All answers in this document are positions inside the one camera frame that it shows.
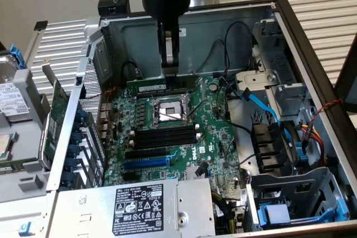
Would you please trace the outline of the black box with port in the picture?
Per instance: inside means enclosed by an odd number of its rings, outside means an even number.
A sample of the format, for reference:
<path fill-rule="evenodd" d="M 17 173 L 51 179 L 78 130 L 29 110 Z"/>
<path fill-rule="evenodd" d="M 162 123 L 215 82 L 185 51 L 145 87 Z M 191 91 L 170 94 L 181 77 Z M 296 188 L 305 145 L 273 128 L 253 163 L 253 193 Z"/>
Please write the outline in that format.
<path fill-rule="evenodd" d="M 120 0 L 118 3 L 114 3 L 113 0 L 98 1 L 98 14 L 101 18 L 113 17 L 130 12 L 129 0 Z"/>

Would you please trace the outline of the RAM slot with white latches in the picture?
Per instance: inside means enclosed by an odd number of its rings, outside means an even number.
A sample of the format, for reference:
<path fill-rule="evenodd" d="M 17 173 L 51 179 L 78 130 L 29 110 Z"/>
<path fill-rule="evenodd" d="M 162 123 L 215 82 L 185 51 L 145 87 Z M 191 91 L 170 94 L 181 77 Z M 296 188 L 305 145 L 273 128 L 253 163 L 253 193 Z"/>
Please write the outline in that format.
<path fill-rule="evenodd" d="M 196 136 L 197 131 L 195 129 L 156 129 L 156 130 L 141 130 L 135 132 L 135 137 L 146 137 L 146 136 L 163 136 L 163 135 L 193 135 Z"/>
<path fill-rule="evenodd" d="M 174 147 L 174 146 L 180 146 L 180 145 L 190 145 L 190 144 L 197 144 L 197 141 L 195 142 L 179 142 L 179 143 L 136 143 L 133 140 L 129 142 L 129 146 L 135 150 L 141 150 L 141 149 L 152 149 L 152 148 L 164 148 L 164 147 Z"/>

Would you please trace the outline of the silver hard disk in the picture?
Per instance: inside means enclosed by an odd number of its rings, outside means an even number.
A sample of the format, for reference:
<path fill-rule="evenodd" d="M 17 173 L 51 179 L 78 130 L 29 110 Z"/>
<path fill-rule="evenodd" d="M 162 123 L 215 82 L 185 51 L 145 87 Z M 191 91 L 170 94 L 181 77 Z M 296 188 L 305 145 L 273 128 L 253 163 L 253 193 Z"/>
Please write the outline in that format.
<path fill-rule="evenodd" d="M 19 63 L 13 54 L 9 51 L 0 52 L 0 112 L 11 123 L 31 120 L 29 108 L 13 83 L 19 69 Z"/>

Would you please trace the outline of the silver metal bracket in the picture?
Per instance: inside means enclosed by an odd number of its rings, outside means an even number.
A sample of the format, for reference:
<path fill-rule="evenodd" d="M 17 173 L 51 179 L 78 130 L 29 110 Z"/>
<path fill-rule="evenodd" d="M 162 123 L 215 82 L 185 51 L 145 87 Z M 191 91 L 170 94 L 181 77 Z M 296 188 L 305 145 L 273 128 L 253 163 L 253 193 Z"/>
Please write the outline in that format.
<path fill-rule="evenodd" d="M 277 74 L 272 70 L 267 71 L 242 71 L 235 75 L 238 88 L 244 90 L 263 90 L 266 87 L 279 85 Z"/>

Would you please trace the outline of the blue card retention clip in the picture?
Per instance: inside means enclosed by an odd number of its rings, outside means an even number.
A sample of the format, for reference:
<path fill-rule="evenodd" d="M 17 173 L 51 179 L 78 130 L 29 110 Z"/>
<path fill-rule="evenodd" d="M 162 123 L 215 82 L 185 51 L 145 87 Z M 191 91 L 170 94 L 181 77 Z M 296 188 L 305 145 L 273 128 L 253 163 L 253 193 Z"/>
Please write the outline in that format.
<path fill-rule="evenodd" d="M 80 132 L 72 132 L 69 143 L 72 145 L 79 145 L 83 141 L 83 135 Z"/>
<path fill-rule="evenodd" d="M 75 144 L 70 144 L 67 148 L 67 155 L 71 158 L 76 158 L 81 152 L 81 147 Z"/>
<path fill-rule="evenodd" d="M 88 122 L 88 114 L 83 109 L 78 108 L 75 112 L 74 122 L 79 125 L 86 124 Z"/>
<path fill-rule="evenodd" d="M 78 166 L 77 159 L 75 158 L 65 158 L 64 161 L 64 168 L 68 170 L 69 172 L 73 172 Z"/>
<path fill-rule="evenodd" d="M 66 187 L 71 186 L 74 183 L 74 173 L 63 171 L 61 175 L 60 182 L 61 184 L 65 185 Z"/>

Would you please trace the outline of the blue expansion slot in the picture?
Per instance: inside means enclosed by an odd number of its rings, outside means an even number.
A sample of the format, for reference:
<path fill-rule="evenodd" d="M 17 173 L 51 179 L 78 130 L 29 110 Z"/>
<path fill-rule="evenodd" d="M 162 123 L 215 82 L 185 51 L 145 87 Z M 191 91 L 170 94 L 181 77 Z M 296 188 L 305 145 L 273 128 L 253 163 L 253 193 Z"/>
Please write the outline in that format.
<path fill-rule="evenodd" d="M 169 166 L 170 160 L 168 158 L 152 158 L 140 161 L 131 161 L 124 163 L 125 170 L 140 169 L 140 168 L 152 168 L 152 167 L 162 167 Z"/>

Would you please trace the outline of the silver CPU chip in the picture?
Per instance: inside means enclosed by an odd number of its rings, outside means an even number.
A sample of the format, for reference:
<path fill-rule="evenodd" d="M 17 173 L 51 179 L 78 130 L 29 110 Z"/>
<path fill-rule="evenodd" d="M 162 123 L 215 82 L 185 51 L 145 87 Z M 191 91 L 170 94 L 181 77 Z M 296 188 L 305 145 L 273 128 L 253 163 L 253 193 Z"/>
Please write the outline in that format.
<path fill-rule="evenodd" d="M 0 162 L 11 160 L 12 146 L 13 146 L 13 133 L 0 135 Z"/>

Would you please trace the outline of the silver power supply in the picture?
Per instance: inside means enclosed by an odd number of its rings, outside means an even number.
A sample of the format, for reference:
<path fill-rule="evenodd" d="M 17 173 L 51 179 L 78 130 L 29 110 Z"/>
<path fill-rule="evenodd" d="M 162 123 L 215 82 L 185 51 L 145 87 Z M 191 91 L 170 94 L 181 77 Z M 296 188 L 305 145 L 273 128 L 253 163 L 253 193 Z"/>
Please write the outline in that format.
<path fill-rule="evenodd" d="M 215 235 L 207 179 L 59 193 L 49 238 L 199 238 Z"/>

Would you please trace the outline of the green RAM stick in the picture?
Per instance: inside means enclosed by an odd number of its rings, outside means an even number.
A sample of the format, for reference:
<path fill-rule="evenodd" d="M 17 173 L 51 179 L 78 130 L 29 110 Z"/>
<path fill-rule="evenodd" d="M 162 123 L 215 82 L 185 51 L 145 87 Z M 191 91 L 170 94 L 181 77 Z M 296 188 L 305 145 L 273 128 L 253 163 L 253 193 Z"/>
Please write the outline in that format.
<path fill-rule="evenodd" d="M 27 158 L 21 160 L 0 161 L 0 174 L 13 173 L 24 170 L 24 164 L 36 161 L 36 158 Z"/>
<path fill-rule="evenodd" d="M 174 79 L 155 78 L 133 80 L 127 82 L 127 88 L 132 96 L 148 91 L 195 89 L 196 75 L 176 76 Z"/>

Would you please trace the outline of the green motherboard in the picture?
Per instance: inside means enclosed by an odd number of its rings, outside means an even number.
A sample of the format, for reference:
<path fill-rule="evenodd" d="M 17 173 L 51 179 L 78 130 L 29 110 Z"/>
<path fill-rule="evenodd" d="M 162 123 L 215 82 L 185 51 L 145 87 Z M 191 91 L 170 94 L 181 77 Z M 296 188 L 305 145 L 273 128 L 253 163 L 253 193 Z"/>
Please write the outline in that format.
<path fill-rule="evenodd" d="M 209 84 L 216 83 L 216 93 L 209 91 Z M 211 189 L 227 195 L 245 186 L 249 177 L 242 166 L 248 158 L 239 159 L 237 154 L 238 138 L 236 127 L 230 120 L 228 99 L 231 96 L 233 82 L 221 83 L 217 78 L 206 76 L 198 79 L 195 90 L 190 94 L 191 111 L 203 99 L 206 101 L 190 116 L 192 124 L 200 124 L 197 131 L 197 144 L 164 147 L 169 166 L 125 170 L 124 163 L 152 158 L 125 159 L 125 152 L 135 149 L 129 146 L 135 140 L 135 132 L 141 128 L 150 128 L 151 113 L 149 101 L 154 98 L 138 99 L 132 96 L 128 88 L 116 90 L 102 105 L 104 121 L 108 123 L 108 132 L 104 148 L 108 164 L 104 173 L 104 185 L 114 186 L 136 182 L 150 182 L 164 179 L 185 180 L 187 167 L 208 168 Z M 136 172 L 135 181 L 123 181 L 122 174 Z"/>

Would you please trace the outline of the small silver heat sink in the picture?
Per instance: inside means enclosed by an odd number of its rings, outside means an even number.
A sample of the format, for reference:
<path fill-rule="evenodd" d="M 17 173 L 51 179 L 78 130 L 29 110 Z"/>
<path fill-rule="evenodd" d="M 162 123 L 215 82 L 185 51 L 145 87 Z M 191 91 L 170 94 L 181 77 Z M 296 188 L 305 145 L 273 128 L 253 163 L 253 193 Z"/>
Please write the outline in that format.
<path fill-rule="evenodd" d="M 187 167 L 185 171 L 185 180 L 208 178 L 208 168 L 200 166 Z"/>

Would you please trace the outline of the open PC case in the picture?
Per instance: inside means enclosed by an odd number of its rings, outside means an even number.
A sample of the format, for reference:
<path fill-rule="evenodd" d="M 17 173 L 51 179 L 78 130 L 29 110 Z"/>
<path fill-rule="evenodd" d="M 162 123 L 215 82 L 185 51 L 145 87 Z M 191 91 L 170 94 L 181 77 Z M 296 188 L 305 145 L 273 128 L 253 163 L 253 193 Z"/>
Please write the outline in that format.
<path fill-rule="evenodd" d="M 235 75 L 242 71 L 263 71 L 254 47 L 253 26 L 260 20 L 276 20 L 289 44 L 295 74 L 300 74 L 310 98 L 310 119 L 306 124 L 280 120 L 272 108 L 268 87 L 240 90 Z M 230 120 L 238 138 L 239 159 L 248 158 L 242 169 L 249 177 L 243 188 L 227 195 L 214 192 L 215 235 L 199 238 L 357 238 L 357 131 L 334 92 L 334 80 L 327 76 L 298 14 L 288 0 L 263 0 L 195 8 L 179 18 L 180 54 L 177 76 L 212 76 L 221 83 L 233 82 L 228 99 Z M 54 156 L 48 187 L 49 204 L 43 212 L 41 238 L 49 228 L 61 192 L 106 187 L 104 173 L 108 156 L 104 141 L 108 123 L 102 105 L 128 81 L 163 78 L 157 44 L 157 22 L 145 14 L 129 14 L 101 20 L 90 36 L 85 57 L 80 61 L 75 85 L 69 97 L 61 134 Z M 88 122 L 74 122 L 80 108 Z M 334 175 L 350 213 L 347 221 L 287 227 L 275 230 L 243 229 L 247 184 L 259 175 L 251 140 L 252 125 L 277 123 L 296 148 L 293 175 L 326 167 Z M 74 183 L 66 187 L 60 179 L 72 132 L 83 141 Z"/>

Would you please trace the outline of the grey metal disk bay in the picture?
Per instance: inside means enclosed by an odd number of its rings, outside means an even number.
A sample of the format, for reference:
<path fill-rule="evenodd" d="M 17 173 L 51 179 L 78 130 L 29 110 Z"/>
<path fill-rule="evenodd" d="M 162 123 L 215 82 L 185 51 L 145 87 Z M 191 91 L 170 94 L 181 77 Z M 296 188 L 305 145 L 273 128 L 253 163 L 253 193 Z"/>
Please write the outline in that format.
<path fill-rule="evenodd" d="M 338 198 L 343 198 L 342 193 L 334 175 L 326 167 L 294 176 L 252 176 L 247 184 L 243 229 L 246 232 L 264 230 L 257 214 L 262 205 L 286 204 L 290 218 L 297 219 L 317 216 L 324 209 L 336 206 Z"/>

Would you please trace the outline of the black fan shroud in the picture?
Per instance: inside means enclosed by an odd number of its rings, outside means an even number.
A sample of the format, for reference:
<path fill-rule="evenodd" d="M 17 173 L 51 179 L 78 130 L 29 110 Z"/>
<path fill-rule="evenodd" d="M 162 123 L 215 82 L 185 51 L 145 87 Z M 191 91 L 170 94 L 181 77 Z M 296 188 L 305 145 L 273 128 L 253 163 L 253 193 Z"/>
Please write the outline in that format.
<path fill-rule="evenodd" d="M 293 175 L 297 164 L 296 148 L 277 123 L 253 123 L 251 140 L 260 174 Z"/>

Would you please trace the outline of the black flat panel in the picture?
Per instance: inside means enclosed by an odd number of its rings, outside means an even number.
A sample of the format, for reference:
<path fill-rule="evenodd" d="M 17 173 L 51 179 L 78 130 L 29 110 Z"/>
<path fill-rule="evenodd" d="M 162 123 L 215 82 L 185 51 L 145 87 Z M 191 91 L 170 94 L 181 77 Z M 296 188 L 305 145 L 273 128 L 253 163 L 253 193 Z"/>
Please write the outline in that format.
<path fill-rule="evenodd" d="M 357 113 L 357 33 L 334 86 L 347 112 Z"/>

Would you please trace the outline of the green graphics card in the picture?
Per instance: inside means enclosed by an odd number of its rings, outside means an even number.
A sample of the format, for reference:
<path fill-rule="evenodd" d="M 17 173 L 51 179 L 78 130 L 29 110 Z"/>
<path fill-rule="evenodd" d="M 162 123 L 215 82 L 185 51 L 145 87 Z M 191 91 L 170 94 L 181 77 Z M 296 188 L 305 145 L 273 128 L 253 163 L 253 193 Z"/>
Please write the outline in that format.
<path fill-rule="evenodd" d="M 38 150 L 38 161 L 48 171 L 51 169 L 52 161 L 54 160 L 69 97 L 54 74 L 49 59 L 43 60 L 41 67 L 54 90 Z"/>

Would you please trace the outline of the grey metal drive cage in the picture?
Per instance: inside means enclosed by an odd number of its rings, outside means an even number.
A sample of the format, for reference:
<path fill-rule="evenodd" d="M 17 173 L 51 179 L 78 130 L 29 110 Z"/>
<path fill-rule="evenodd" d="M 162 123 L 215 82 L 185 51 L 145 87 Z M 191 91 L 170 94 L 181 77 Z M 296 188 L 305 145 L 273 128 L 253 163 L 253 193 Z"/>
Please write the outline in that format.
<path fill-rule="evenodd" d="M 269 102 L 280 120 L 291 120 L 296 125 L 306 124 L 310 119 L 310 98 L 300 74 L 295 74 L 294 60 L 289 44 L 274 19 L 260 20 L 253 26 L 257 44 L 254 52 L 261 61 L 261 69 L 268 73 Z"/>

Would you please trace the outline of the thin metal locking lever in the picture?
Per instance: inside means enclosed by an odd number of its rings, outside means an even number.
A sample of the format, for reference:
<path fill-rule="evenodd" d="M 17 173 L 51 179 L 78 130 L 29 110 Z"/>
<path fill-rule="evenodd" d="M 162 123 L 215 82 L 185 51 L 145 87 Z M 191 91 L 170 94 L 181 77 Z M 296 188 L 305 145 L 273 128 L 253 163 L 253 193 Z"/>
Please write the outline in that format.
<path fill-rule="evenodd" d="M 188 119 L 188 118 L 179 118 L 179 117 L 177 117 L 177 116 L 175 116 L 175 115 L 170 115 L 170 114 L 164 114 L 164 113 L 162 113 L 162 112 L 160 112 L 160 111 L 158 111 L 158 110 L 155 110 L 155 109 L 152 109 L 152 111 L 154 112 L 154 113 L 159 113 L 159 115 L 163 115 L 163 116 L 166 116 L 166 117 L 168 117 L 168 118 L 171 118 L 171 119 L 174 119 L 174 120 L 180 120 L 180 121 L 182 121 L 184 124 L 189 124 L 189 123 L 192 123 L 193 121 L 191 120 L 191 119 Z"/>
<path fill-rule="evenodd" d="M 206 101 L 206 100 L 203 99 L 201 102 L 199 102 L 199 103 L 192 109 L 192 111 L 190 111 L 190 112 L 188 113 L 187 117 L 193 115 L 193 113 L 195 113 L 195 112 L 198 110 L 198 108 L 199 108 L 205 101 Z"/>

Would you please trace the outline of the CPU socket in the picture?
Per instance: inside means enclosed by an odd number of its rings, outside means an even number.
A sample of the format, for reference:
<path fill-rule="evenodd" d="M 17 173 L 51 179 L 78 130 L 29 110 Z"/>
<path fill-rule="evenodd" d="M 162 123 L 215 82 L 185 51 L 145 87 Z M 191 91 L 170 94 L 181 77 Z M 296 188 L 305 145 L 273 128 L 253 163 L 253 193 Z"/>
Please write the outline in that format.
<path fill-rule="evenodd" d="M 161 127 L 171 125 L 188 125 L 183 124 L 180 120 L 174 120 L 159 113 L 154 113 L 152 109 L 158 110 L 164 114 L 175 115 L 181 118 L 181 95 L 162 96 L 158 98 L 152 98 L 149 101 L 149 110 L 151 118 L 149 120 L 149 127 Z"/>

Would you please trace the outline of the long black expansion slot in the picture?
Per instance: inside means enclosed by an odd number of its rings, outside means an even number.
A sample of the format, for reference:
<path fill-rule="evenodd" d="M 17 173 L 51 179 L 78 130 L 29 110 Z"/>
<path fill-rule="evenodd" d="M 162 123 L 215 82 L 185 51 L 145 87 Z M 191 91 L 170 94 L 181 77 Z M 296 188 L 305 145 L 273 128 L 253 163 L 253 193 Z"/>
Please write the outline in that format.
<path fill-rule="evenodd" d="M 163 156 L 167 156 L 167 150 L 165 148 L 133 150 L 130 152 L 125 152 L 125 159 L 154 158 Z"/>

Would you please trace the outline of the metal socket cover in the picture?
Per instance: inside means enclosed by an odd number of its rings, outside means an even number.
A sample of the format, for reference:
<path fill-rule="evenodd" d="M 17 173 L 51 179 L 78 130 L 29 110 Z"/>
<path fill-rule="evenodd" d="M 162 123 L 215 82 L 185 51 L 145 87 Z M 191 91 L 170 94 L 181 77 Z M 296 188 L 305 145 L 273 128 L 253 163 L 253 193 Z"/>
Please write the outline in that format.
<path fill-rule="evenodd" d="M 190 94 L 188 92 L 181 95 L 181 119 L 183 124 L 190 124 L 192 120 L 190 119 Z"/>

